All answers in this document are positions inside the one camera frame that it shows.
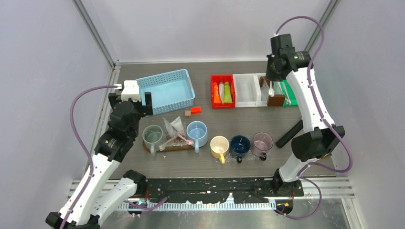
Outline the grey-green mug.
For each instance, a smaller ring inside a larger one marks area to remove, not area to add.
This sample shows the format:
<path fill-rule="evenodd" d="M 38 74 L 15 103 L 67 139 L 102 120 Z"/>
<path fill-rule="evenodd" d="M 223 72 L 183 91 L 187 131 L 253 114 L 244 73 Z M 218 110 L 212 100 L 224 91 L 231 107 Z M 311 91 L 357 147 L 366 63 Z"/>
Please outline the grey-green mug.
<path fill-rule="evenodd" d="M 159 125 L 147 126 L 142 133 L 142 138 L 152 155 L 156 155 L 159 151 L 159 146 L 164 143 L 163 130 Z"/>

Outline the white toothpaste tube red cap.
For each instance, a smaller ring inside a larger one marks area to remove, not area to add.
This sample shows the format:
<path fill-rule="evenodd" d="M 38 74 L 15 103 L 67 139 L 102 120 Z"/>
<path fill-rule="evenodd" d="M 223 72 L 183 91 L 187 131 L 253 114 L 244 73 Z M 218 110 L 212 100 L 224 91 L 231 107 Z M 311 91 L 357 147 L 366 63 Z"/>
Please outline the white toothpaste tube red cap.
<path fill-rule="evenodd" d="M 171 125 L 171 123 L 166 120 L 165 118 L 163 118 L 164 124 L 165 124 L 165 128 L 167 131 L 167 134 L 169 135 L 170 138 L 176 136 L 176 130 L 174 129 L 174 127 Z"/>

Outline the grey toothbrush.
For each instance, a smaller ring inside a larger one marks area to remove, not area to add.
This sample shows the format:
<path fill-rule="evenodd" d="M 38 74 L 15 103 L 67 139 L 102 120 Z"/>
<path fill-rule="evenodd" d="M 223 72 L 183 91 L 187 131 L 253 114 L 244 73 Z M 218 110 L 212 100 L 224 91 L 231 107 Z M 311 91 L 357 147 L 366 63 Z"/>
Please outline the grey toothbrush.
<path fill-rule="evenodd" d="M 280 84 L 281 84 L 281 85 L 283 86 L 283 88 L 284 88 L 285 97 L 286 97 L 286 103 L 287 103 L 288 105 L 291 105 L 291 100 L 290 100 L 290 97 L 289 97 L 289 94 L 288 94 L 288 90 L 287 90 L 286 85 L 285 85 L 283 82 L 281 82 Z"/>

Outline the clear textured acrylic holder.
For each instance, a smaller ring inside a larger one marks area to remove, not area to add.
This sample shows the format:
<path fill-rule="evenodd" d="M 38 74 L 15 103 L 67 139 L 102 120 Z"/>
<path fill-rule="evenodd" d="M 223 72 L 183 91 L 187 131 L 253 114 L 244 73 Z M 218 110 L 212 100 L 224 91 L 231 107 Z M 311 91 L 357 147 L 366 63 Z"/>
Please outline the clear textured acrylic holder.
<path fill-rule="evenodd" d="M 166 147 L 171 146 L 183 146 L 192 145 L 192 141 L 186 139 L 180 132 L 178 132 L 171 124 L 166 125 L 167 134 L 169 135 L 169 140 L 164 142 L 159 146 L 160 150 L 164 150 Z"/>

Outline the light blue mug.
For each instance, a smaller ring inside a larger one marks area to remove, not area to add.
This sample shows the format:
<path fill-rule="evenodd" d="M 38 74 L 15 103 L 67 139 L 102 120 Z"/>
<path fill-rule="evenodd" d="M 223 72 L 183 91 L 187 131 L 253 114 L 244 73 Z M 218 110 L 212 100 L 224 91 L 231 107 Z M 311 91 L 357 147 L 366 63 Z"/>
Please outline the light blue mug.
<path fill-rule="evenodd" d="M 199 153 L 201 147 L 208 142 L 208 128 L 202 121 L 193 121 L 188 124 L 186 134 L 193 141 L 195 153 Z"/>

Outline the pink toothbrush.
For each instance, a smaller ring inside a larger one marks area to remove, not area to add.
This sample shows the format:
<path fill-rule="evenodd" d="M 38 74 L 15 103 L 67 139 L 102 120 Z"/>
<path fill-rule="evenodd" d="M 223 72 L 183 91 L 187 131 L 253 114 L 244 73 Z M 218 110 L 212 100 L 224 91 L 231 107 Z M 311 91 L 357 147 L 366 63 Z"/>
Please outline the pink toothbrush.
<path fill-rule="evenodd" d="M 189 140 L 189 139 L 186 139 L 184 136 L 182 136 L 180 133 L 176 133 L 176 135 L 180 138 L 180 139 L 182 139 L 187 145 L 189 145 L 189 146 L 192 146 L 193 145 L 193 141 L 192 140 Z"/>

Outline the mauve mug black handle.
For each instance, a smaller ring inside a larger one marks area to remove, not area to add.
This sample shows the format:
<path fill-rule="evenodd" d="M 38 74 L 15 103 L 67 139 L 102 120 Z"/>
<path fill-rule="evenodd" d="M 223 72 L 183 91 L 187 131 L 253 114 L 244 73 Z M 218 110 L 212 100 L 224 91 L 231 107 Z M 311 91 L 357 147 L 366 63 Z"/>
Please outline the mauve mug black handle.
<path fill-rule="evenodd" d="M 270 152 L 273 147 L 273 138 L 265 133 L 259 132 L 253 136 L 251 152 L 260 158 L 262 161 L 266 161 L 267 154 Z"/>

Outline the cream mug yellow handle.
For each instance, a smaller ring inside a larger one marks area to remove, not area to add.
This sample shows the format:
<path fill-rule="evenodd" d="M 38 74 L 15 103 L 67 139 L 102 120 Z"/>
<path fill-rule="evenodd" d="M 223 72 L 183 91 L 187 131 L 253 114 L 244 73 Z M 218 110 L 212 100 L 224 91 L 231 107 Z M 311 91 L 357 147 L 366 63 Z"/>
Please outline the cream mug yellow handle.
<path fill-rule="evenodd" d="M 225 163 L 225 156 L 229 152 L 229 141 L 224 136 L 215 136 L 210 141 L 211 155 L 219 159 L 221 164 Z"/>

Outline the dark blue mug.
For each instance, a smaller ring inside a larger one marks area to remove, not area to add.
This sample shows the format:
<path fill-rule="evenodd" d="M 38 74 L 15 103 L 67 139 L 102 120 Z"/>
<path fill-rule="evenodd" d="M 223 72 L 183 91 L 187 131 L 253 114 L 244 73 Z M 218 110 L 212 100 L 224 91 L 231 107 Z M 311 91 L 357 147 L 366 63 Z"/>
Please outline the dark blue mug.
<path fill-rule="evenodd" d="M 242 163 L 250 149 L 251 142 L 246 136 L 236 135 L 230 140 L 230 154 L 239 164 Z"/>

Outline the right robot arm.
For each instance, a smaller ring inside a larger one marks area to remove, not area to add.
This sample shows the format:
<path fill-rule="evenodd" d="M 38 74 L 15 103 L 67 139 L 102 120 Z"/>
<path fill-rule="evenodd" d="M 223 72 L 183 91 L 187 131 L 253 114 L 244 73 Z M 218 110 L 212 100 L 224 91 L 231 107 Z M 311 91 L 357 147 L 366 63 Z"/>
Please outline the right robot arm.
<path fill-rule="evenodd" d="M 283 147 L 290 142 L 292 149 L 272 180 L 274 194 L 284 196 L 299 185 L 299 176 L 309 165 L 334 150 L 345 130 L 335 125 L 326 110 L 310 65 L 310 54 L 296 51 L 290 34 L 276 35 L 270 42 L 272 53 L 268 55 L 266 77 L 272 82 L 287 81 L 301 113 L 301 121 L 276 143 Z"/>

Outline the clear textured oval tray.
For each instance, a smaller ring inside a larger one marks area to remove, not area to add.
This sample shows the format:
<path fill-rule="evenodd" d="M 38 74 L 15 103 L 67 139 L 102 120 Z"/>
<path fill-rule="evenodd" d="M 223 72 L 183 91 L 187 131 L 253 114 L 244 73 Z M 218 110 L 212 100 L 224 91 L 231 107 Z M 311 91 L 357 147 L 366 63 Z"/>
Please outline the clear textured oval tray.
<path fill-rule="evenodd" d="M 231 159 L 239 164 L 242 163 L 243 161 L 249 161 L 254 159 L 260 159 L 262 161 L 265 161 L 269 153 L 270 153 L 269 151 L 267 152 L 259 151 L 258 154 L 256 155 L 251 150 L 242 153 L 236 152 L 233 149 L 230 149 L 229 151 Z"/>

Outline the light blue perforated basket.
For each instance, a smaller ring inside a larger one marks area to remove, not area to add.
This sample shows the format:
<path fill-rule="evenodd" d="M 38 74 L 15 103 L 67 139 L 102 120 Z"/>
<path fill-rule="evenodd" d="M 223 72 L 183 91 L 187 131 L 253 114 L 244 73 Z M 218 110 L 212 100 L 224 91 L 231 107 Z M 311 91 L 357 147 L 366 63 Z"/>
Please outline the light blue perforated basket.
<path fill-rule="evenodd" d="M 194 106 L 195 92 L 186 69 L 142 77 L 137 82 L 142 98 L 151 93 L 153 115 Z"/>

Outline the brown wooden holder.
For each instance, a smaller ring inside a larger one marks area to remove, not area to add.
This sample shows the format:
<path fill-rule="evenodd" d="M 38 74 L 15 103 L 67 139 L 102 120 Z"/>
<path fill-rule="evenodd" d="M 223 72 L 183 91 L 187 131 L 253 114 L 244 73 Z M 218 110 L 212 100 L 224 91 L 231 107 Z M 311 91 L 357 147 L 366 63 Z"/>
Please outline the brown wooden holder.
<path fill-rule="evenodd" d="M 286 97 L 283 94 L 276 94 L 274 96 L 269 95 L 266 104 L 268 107 L 283 106 L 285 99 Z"/>

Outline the white plastic bin left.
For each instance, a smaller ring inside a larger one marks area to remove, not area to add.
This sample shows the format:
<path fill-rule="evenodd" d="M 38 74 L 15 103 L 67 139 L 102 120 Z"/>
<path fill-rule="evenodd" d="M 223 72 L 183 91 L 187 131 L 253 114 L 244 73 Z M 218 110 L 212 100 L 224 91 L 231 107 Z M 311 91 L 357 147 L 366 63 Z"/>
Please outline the white plastic bin left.
<path fill-rule="evenodd" d="M 235 107 L 259 107 L 261 90 L 255 73 L 233 74 Z"/>

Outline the black microphone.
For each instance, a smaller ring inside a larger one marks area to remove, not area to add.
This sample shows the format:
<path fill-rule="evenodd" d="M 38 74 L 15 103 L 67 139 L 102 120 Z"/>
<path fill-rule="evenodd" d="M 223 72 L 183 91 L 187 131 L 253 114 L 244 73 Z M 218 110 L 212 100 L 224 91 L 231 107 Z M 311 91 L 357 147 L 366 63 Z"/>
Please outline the black microphone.
<path fill-rule="evenodd" d="M 283 148 L 290 140 L 292 140 L 303 129 L 303 121 L 300 120 L 290 130 L 288 130 L 279 140 L 276 141 L 278 148 Z"/>

